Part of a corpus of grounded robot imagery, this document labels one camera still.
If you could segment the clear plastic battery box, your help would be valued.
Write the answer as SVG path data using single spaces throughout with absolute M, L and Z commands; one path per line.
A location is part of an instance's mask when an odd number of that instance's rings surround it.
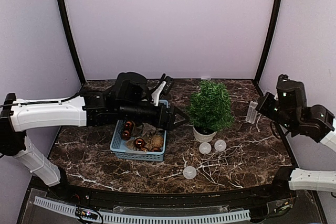
M 250 124 L 255 123 L 257 113 L 258 113 L 257 110 L 256 110 L 257 105 L 258 105 L 257 102 L 250 101 L 249 108 L 248 108 L 248 111 L 247 111 L 247 115 L 246 115 L 246 118 L 245 118 L 246 122 L 248 122 Z

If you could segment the small green christmas tree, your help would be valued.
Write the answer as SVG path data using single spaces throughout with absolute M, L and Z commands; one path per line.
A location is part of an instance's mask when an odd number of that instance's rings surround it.
M 226 86 L 202 80 L 199 91 L 192 93 L 186 107 L 190 122 L 204 135 L 228 129 L 234 123 L 232 102 Z

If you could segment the white woven ball light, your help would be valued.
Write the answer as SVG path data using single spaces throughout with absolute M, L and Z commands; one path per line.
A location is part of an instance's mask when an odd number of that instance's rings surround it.
M 214 144 L 216 152 L 223 152 L 226 150 L 227 144 L 224 140 L 217 140 Z
M 183 176 L 186 179 L 194 179 L 197 175 L 197 170 L 193 166 L 186 166 L 183 169 Z
M 212 146 L 209 142 L 203 142 L 199 145 L 199 152 L 203 155 L 207 155 L 211 152 Z

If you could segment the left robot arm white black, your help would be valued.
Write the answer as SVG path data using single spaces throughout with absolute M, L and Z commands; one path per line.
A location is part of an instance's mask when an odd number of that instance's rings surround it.
M 189 121 L 175 106 L 159 102 L 167 95 L 173 79 L 165 74 L 153 89 L 147 79 L 135 72 L 122 72 L 115 84 L 102 92 L 78 92 L 68 98 L 24 100 L 14 93 L 1 105 L 1 154 L 12 156 L 38 176 L 63 201 L 74 197 L 67 175 L 51 163 L 27 136 L 29 129 L 52 126 L 102 126 L 117 120 L 148 123 L 173 130 Z

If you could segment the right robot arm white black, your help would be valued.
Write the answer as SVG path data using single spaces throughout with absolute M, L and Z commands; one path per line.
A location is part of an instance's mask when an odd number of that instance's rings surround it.
M 266 92 L 258 98 L 256 110 L 283 126 L 292 137 L 304 135 L 331 150 L 335 150 L 335 116 L 326 107 L 307 105 L 305 86 L 300 81 L 281 74 L 276 94 Z M 335 193 L 335 172 L 281 167 L 268 187 L 273 200 L 289 190 L 314 190 Z

